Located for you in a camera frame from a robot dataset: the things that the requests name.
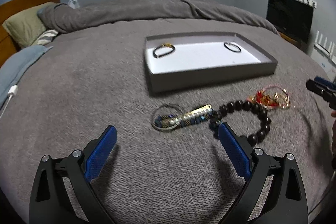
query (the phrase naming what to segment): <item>plastic bag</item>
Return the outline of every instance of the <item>plastic bag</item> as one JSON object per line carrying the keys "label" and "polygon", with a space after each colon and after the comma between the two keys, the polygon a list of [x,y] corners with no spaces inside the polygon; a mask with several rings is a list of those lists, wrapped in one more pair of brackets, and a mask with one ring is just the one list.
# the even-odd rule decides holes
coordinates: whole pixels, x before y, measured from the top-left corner
{"label": "plastic bag", "polygon": [[80,7],[78,0],[69,0],[68,5],[73,9]]}

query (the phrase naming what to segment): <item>wooden headboard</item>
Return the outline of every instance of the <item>wooden headboard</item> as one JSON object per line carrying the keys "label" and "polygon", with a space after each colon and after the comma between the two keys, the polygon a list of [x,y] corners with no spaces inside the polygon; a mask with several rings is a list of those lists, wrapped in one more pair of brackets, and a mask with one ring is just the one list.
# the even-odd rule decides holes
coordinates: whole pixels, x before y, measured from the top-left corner
{"label": "wooden headboard", "polygon": [[19,45],[2,27],[2,23],[12,15],[22,10],[41,5],[46,2],[59,3],[60,0],[11,0],[0,5],[0,67],[14,53],[20,50]]}

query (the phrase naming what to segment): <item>white charging cable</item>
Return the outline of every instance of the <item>white charging cable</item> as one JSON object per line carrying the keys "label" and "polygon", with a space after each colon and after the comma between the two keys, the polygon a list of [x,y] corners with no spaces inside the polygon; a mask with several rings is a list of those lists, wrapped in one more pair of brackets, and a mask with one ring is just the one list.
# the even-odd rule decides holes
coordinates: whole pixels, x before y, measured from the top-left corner
{"label": "white charging cable", "polygon": [[16,95],[16,93],[17,93],[17,85],[11,86],[11,88],[9,89],[8,94],[7,94],[8,101],[7,101],[5,107],[4,107],[4,109],[3,109],[3,111],[0,115],[0,119],[1,119],[2,115],[5,113],[5,110],[8,106],[9,101],[12,99],[12,97],[14,97]]}

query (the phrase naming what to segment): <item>jewelry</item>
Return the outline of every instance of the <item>jewelry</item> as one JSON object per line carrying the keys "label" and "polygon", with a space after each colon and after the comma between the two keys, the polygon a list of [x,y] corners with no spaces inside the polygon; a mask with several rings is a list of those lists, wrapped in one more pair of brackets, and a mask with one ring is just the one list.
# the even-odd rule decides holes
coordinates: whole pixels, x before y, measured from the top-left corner
{"label": "jewelry", "polygon": [[[164,54],[156,54],[156,53],[155,53],[158,49],[160,49],[160,48],[165,48],[165,47],[167,47],[167,48],[171,48],[172,50],[171,50],[170,52],[166,52],[166,53],[164,53]],[[173,44],[170,44],[170,43],[164,43],[164,44],[162,44],[162,45],[156,47],[156,48],[153,50],[153,56],[154,56],[155,58],[161,58],[161,57],[164,57],[164,56],[166,56],[166,55],[168,55],[168,54],[173,53],[174,51],[175,51],[175,46],[174,46]]]}
{"label": "jewelry", "polygon": [[[276,92],[270,96],[269,94],[265,93],[266,90],[270,88],[281,89],[283,93],[280,94]],[[262,90],[259,90],[255,96],[250,96],[248,100],[253,103],[258,103],[262,107],[269,110],[277,108],[288,109],[290,106],[290,100],[287,91],[278,85],[268,85]]]}
{"label": "jewelry", "polygon": [[[172,107],[172,106],[177,106],[177,105],[164,105],[164,106]],[[158,110],[161,108],[162,106],[159,107],[154,112],[154,114],[152,115],[152,120],[156,116],[156,113],[158,112]],[[198,124],[201,122],[205,122],[211,117],[212,111],[213,110],[211,108],[211,105],[205,105],[202,107],[198,107],[196,110],[192,110],[187,113],[184,113],[183,111],[182,114],[180,115],[173,115],[173,114],[161,115],[161,116],[157,116],[155,121],[152,123],[152,126],[156,130],[159,130],[159,131],[171,131],[176,128],[183,128],[186,126],[190,126],[192,124]]]}
{"label": "jewelry", "polygon": [[[236,47],[237,50],[233,50],[229,48],[228,46],[234,46]],[[224,47],[226,47],[229,51],[232,51],[232,52],[242,52],[242,49],[238,45],[233,44],[231,42],[224,42]]]}
{"label": "jewelry", "polygon": [[[161,109],[161,108],[173,108],[175,109],[177,112],[179,112],[179,114],[183,114],[185,111],[182,107],[180,107],[179,105],[175,105],[175,104],[164,104],[164,105],[161,105],[157,110],[154,111],[153,115],[152,115],[152,118],[151,118],[151,121],[154,120],[154,117],[156,116],[157,112]],[[175,119],[175,123],[172,124],[172,125],[169,125],[169,124],[165,124],[165,126],[163,127],[162,126],[162,119],[168,119],[168,118],[177,118]],[[170,114],[170,115],[162,115],[162,116],[158,116],[157,119],[151,123],[152,127],[154,127],[156,130],[158,131],[171,131],[175,128],[177,128],[180,124],[180,119],[178,118],[178,115],[173,115],[173,114]]]}
{"label": "jewelry", "polygon": [[250,110],[253,114],[257,115],[261,121],[260,130],[258,130],[257,133],[251,134],[247,137],[249,144],[253,147],[265,139],[271,129],[271,119],[267,117],[268,111],[259,104],[252,103],[248,100],[245,102],[230,102],[227,105],[222,105],[218,111],[214,111],[212,113],[212,118],[210,119],[210,129],[215,132],[215,138],[218,138],[218,127],[222,123],[222,118],[225,117],[228,113],[233,113],[235,110],[241,111],[242,109],[245,111]]}

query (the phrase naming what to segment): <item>black monitor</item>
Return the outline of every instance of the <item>black monitor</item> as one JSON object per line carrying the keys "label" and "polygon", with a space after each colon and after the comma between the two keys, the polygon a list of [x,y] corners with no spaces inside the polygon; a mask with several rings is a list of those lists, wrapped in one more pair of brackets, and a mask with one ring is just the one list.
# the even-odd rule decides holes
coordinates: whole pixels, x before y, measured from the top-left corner
{"label": "black monitor", "polygon": [[268,0],[266,19],[279,32],[307,43],[313,13],[313,7],[297,0]]}

